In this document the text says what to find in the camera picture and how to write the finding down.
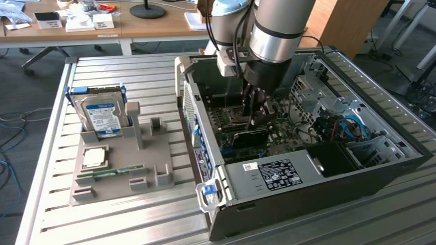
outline motherboard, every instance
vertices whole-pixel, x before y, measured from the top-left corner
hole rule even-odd
[[[288,117],[288,104],[273,100],[276,118],[254,130],[245,130],[248,116],[242,105],[208,107],[206,113],[226,164],[293,152],[309,143]]]

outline desk lamp base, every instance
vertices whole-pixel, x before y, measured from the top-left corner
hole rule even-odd
[[[162,17],[165,13],[165,10],[156,5],[148,5],[148,8],[144,4],[130,7],[130,14],[141,19],[156,19]]]

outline green circuit board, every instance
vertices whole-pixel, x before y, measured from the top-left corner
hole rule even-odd
[[[292,152],[308,143],[300,138],[288,119],[286,105],[282,105],[278,101],[273,101],[273,107],[277,117],[268,125],[254,129],[254,132],[261,134],[262,139],[268,137],[266,140],[261,140],[261,143],[254,146],[250,145],[249,147],[241,148],[233,147],[234,137],[246,133],[245,125],[248,117],[241,116],[241,106],[206,109],[225,163],[234,163]]]

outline aluminum extrusion table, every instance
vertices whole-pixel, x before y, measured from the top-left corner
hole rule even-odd
[[[174,57],[80,58],[64,68],[16,244],[425,244],[436,240],[436,160],[376,195],[218,242],[208,241],[174,97]],[[436,153],[436,133],[341,54],[328,55],[386,112]],[[168,123],[176,186],[82,206],[68,205],[80,123],[64,86],[122,82],[140,120]],[[329,80],[336,91],[346,88]]]

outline blue cable on floor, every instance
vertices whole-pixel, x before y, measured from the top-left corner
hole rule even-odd
[[[6,152],[8,150],[10,150],[13,147],[16,147],[24,141],[26,133],[25,133],[25,129],[21,127],[12,127],[12,126],[4,125],[4,124],[0,124],[0,126],[8,128],[8,129],[18,129],[22,131],[20,140],[9,148],[0,151],[0,152]]]
[[[13,181],[14,181],[14,184],[16,184],[16,189],[17,189],[17,192],[18,192],[18,198],[16,200],[16,203],[14,203],[14,205],[10,208],[8,208],[6,212],[0,216],[0,220],[1,220],[17,208],[17,206],[20,204],[20,201],[21,201],[21,190],[20,190],[18,179],[16,178],[16,174],[14,174],[13,168],[9,166],[9,164],[5,161],[1,161],[0,160],[0,163],[6,168],[9,168],[9,171],[12,173],[12,177],[13,177]]]

